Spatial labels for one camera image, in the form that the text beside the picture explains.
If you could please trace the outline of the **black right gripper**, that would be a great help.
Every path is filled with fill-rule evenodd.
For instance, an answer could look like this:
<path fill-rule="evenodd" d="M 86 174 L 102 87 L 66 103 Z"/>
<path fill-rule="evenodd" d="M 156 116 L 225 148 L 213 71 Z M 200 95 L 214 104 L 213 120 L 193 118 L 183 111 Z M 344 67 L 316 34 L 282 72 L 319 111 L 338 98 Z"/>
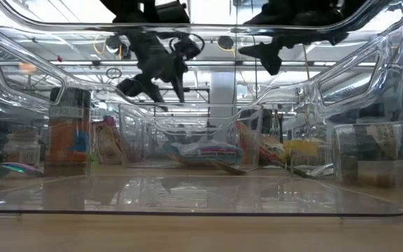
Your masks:
<path fill-rule="evenodd" d="M 293 48 L 297 44 L 309 45 L 317 41 L 328 41 L 335 46 L 348 37 L 348 32 L 338 31 L 330 33 L 285 33 L 276 35 L 275 43 L 259 43 L 239 48 L 239 53 L 259 59 L 261 65 L 271 75 L 279 73 L 282 65 L 282 59 L 278 56 L 283 47 Z"/>

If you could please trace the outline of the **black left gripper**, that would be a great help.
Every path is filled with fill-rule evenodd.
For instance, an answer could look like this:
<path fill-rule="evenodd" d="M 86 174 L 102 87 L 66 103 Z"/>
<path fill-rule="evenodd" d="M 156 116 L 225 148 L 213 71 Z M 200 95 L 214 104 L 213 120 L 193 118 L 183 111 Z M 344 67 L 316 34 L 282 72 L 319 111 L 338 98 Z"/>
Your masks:
<path fill-rule="evenodd" d="M 164 99 L 159 87 L 152 82 L 160 79 L 171 83 L 180 103 L 185 101 L 183 74 L 188 71 L 185 63 L 198 56 L 204 46 L 198 46 L 188 33 L 164 32 L 160 35 L 171 39 L 166 49 L 153 33 L 131 32 L 127 35 L 130 50 L 135 54 L 137 67 L 141 73 L 133 78 L 126 78 L 116 88 L 128 97 L 146 93 L 155 103 L 163 104 Z"/>

